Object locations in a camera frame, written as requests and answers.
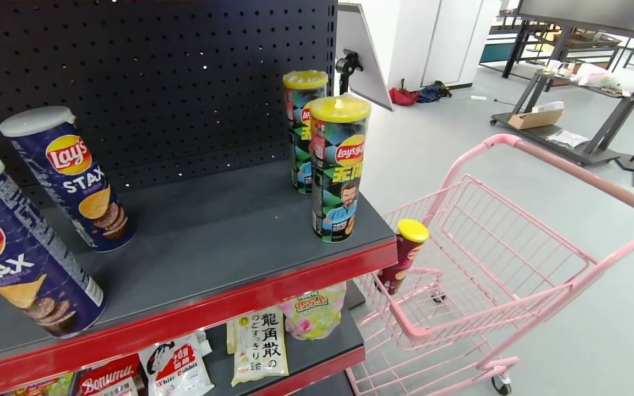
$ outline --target pink shopping cart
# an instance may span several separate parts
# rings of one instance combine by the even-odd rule
[[[548,320],[634,240],[601,261],[589,256],[471,175],[458,170],[495,145],[525,151],[634,208],[634,194],[513,135],[495,135],[461,156],[440,190],[386,214],[430,230],[396,295],[375,273],[357,280],[374,309],[359,329],[367,360],[347,370],[357,394],[445,394],[479,381],[511,393],[500,354]]]

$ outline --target pink handle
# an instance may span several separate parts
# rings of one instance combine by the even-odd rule
[[[509,145],[513,148],[517,148],[521,151],[525,151],[525,153],[528,153],[529,155],[534,156],[535,158],[538,158],[539,160],[542,160],[549,165],[554,166],[555,168],[561,169],[562,171],[572,175],[573,177],[592,185],[598,190],[601,190],[604,193],[613,196],[614,198],[617,198],[617,200],[622,201],[634,208],[634,193],[631,193],[630,191],[627,191],[626,189],[614,183],[611,183],[608,180],[599,178],[588,170],[576,166],[573,163],[562,158],[559,158],[558,156],[544,150],[543,148],[539,148],[536,145],[528,143],[521,137],[501,133],[484,140],[483,144],[488,146],[489,148],[493,147],[494,145],[503,144]]]

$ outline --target potato chip can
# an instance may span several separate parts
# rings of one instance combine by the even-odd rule
[[[0,295],[60,338],[90,327],[106,306],[102,290],[4,172],[1,160]]]
[[[370,103],[350,95],[315,100],[312,127],[312,228],[328,243],[354,231]]]
[[[407,271],[422,245],[430,237],[430,231],[419,221],[411,218],[403,218],[397,226],[397,255],[398,263],[378,271],[378,279],[381,281],[389,295],[394,295],[400,289]]]
[[[49,106],[7,118],[0,131],[83,240],[100,253],[116,250],[131,241],[134,223],[74,121],[69,108]]]
[[[290,173],[292,185],[301,194],[312,191],[310,102],[325,97],[328,82],[324,71],[293,71],[282,76],[290,135]]]

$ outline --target cart wheel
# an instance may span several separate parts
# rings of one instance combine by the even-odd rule
[[[493,388],[496,389],[498,394],[502,394],[503,396],[507,396],[508,394],[513,393],[513,387],[510,386],[510,378],[495,376],[491,377],[491,383],[493,384]]]
[[[432,293],[432,301],[437,304],[442,304],[447,299],[447,295],[442,290],[437,290]]]

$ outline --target yellow lid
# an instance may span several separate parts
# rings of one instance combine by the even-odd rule
[[[310,114],[328,123],[353,123],[370,115],[370,103],[351,95],[313,100]]]
[[[398,234],[407,240],[415,243],[422,243],[430,237],[430,231],[423,223],[411,218],[404,218],[398,221]]]
[[[291,90],[315,90],[327,85],[329,76],[317,70],[291,71],[282,76],[282,83]]]

